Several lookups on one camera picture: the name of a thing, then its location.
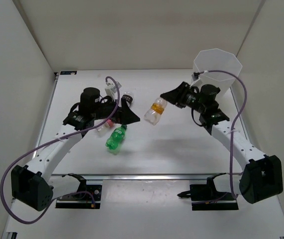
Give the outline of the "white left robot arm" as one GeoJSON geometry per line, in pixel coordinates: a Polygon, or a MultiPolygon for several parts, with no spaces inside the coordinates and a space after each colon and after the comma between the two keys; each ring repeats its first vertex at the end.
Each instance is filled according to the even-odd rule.
{"type": "Polygon", "coordinates": [[[132,124],[140,118],[130,109],[133,95],[125,93],[117,100],[110,96],[101,98],[97,88],[85,88],[80,102],[75,103],[60,130],[56,133],[57,142],[44,147],[25,166],[15,166],[11,171],[11,189],[15,199],[37,211],[49,206],[52,199],[71,194],[82,199],[87,193],[84,177],[68,173],[59,178],[51,177],[53,171],[70,151],[86,135],[86,129],[94,126],[96,120],[111,120],[117,124],[132,124]]]}

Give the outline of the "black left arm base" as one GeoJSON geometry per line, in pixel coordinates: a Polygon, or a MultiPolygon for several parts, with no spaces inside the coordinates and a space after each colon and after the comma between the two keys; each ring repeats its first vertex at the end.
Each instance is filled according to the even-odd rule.
{"type": "Polygon", "coordinates": [[[79,186],[75,194],[67,194],[56,200],[57,209],[100,209],[102,185],[98,183],[89,184],[80,175],[68,174],[69,177],[79,181],[79,186]]]}

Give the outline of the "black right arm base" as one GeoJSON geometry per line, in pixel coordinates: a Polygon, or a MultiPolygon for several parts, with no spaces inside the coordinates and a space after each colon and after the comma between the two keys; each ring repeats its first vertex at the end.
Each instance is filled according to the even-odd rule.
{"type": "Polygon", "coordinates": [[[235,211],[239,210],[237,200],[229,192],[218,192],[213,179],[224,176],[219,173],[210,176],[206,184],[190,184],[189,190],[177,194],[179,198],[190,198],[193,211],[235,211]]]}

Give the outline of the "yellow cap clear bottle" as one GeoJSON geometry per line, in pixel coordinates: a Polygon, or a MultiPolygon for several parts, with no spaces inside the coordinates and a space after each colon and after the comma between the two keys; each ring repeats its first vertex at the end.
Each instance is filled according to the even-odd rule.
{"type": "Polygon", "coordinates": [[[167,103],[168,102],[161,97],[155,99],[151,107],[144,114],[144,120],[152,125],[156,125],[160,121],[161,115],[163,114],[167,103]]]}

